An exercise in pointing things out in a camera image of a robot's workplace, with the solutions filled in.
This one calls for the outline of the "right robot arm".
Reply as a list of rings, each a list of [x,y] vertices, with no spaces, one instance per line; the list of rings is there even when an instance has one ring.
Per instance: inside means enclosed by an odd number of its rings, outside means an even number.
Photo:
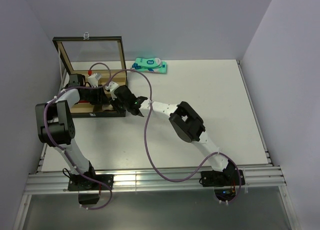
[[[126,110],[132,115],[140,117],[143,117],[144,113],[147,112],[143,130],[144,147],[151,166],[163,179],[170,182],[186,181],[194,176],[206,161],[210,163],[213,172],[216,173],[217,181],[220,184],[229,184],[230,181],[233,180],[235,173],[238,177],[241,177],[237,165],[232,159],[222,153],[220,148],[210,139],[206,132],[203,119],[189,103],[185,101],[179,104],[156,102],[152,100],[152,95],[148,98],[144,96],[136,97],[128,86],[119,86],[114,82],[106,86],[106,89],[111,94],[114,109]],[[205,159],[190,176],[183,179],[169,179],[162,175],[153,163],[147,143],[147,127],[153,112],[165,116],[178,137],[182,141],[194,145],[205,156]]]

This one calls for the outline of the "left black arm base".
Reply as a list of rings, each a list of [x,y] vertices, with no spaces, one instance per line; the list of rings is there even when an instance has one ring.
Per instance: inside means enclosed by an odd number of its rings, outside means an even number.
[[[95,180],[104,183],[106,186],[90,181],[79,175],[79,179],[71,177],[67,190],[78,193],[78,202],[82,205],[95,205],[100,200],[101,191],[112,189],[114,183],[113,174],[98,174]]]

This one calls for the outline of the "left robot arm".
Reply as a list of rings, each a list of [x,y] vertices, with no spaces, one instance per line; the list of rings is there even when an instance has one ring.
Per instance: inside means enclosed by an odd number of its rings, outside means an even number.
[[[100,78],[99,73],[94,73],[87,80],[81,74],[70,75],[69,83],[57,96],[35,106],[40,141],[60,153],[70,168],[70,180],[79,182],[85,189],[93,189],[98,180],[92,164],[75,141],[76,129],[70,108],[80,101],[107,104],[109,100],[99,84]]]

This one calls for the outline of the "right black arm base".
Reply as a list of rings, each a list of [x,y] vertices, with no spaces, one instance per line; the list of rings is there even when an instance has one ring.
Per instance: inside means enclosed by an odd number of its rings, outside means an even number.
[[[217,171],[201,171],[201,178],[199,183],[203,187],[214,187],[218,188],[214,190],[215,196],[218,200],[221,201],[230,201],[233,200],[237,195],[237,186],[245,185],[245,177],[243,171],[240,170],[240,177],[238,173],[235,172],[232,175],[225,175],[222,172]]]

